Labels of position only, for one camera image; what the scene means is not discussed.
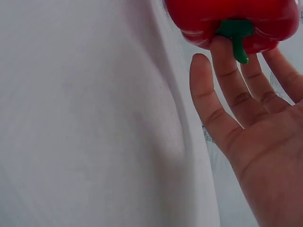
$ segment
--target green stem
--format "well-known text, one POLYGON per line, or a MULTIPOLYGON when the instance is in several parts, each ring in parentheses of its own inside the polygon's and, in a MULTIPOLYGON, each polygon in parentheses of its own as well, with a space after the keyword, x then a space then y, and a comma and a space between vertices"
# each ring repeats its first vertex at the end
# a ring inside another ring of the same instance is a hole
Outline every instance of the green stem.
POLYGON ((241 36, 232 38, 232 48, 235 59, 241 64, 247 64, 249 59, 243 48, 243 38, 241 36))
POLYGON ((242 64, 248 63, 249 59, 243 47, 243 38, 254 34, 254 26, 251 21, 223 20, 216 34, 231 39, 235 59, 242 64))

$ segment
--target skin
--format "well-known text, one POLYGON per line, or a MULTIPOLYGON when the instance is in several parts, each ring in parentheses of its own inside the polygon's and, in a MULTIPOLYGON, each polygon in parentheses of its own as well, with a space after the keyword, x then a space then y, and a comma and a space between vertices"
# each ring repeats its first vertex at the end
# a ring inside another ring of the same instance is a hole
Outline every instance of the skin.
POLYGON ((228 39, 215 37, 214 72, 237 121, 214 90, 210 61, 193 57, 190 89, 196 110, 230 161, 242 191, 262 227, 303 226, 303 77, 278 48, 263 57, 291 106, 276 95, 257 56, 237 68, 228 39))

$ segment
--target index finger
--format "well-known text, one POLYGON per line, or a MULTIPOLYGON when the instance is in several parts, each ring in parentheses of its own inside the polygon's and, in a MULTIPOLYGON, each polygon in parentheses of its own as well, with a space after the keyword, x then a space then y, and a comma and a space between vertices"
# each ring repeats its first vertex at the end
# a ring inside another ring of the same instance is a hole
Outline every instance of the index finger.
POLYGON ((204 55, 193 57, 190 67, 190 90, 201 121, 228 157, 243 128, 225 112, 220 103, 214 90, 211 64, 204 55))

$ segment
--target palm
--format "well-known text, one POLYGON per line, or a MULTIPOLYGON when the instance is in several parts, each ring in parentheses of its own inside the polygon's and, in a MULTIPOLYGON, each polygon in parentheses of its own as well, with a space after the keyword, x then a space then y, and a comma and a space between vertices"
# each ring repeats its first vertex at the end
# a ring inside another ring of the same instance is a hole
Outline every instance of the palm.
POLYGON ((229 159, 259 223, 303 226, 303 78, 278 49, 264 53, 296 103, 291 106, 275 94, 256 55, 242 66, 246 86, 230 41, 216 38, 211 52, 220 87, 238 122, 218 100, 209 60, 196 55, 190 85, 201 120, 229 159))

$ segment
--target knuckle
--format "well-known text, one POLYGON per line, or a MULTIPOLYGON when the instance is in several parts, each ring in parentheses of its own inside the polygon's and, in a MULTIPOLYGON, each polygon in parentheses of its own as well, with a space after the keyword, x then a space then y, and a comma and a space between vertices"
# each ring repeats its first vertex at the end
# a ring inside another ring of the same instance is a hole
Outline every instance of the knuckle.
POLYGON ((251 94, 249 92, 243 92, 237 95, 233 102, 232 102, 232 107, 237 107, 246 101, 250 100, 252 98, 251 94))
POLYGON ((218 120, 220 117, 222 117, 225 114, 225 110, 223 108, 220 108, 214 112, 212 112, 209 117, 206 118, 204 125, 210 125, 211 123, 218 120))
POLYGON ((296 82, 296 80, 301 78, 301 76, 302 75, 299 72, 292 71, 285 77, 285 79, 282 82, 282 86, 285 88, 292 86, 296 82))
POLYGON ((255 79, 255 78, 258 78, 258 77, 262 77, 264 74, 262 72, 258 72, 258 73, 255 73, 251 76, 248 76, 247 79, 248 80, 251 80, 251 79, 255 79))
POLYGON ((268 91, 261 96, 260 103, 262 105, 265 105, 277 97, 278 97, 278 95, 275 92, 268 91))

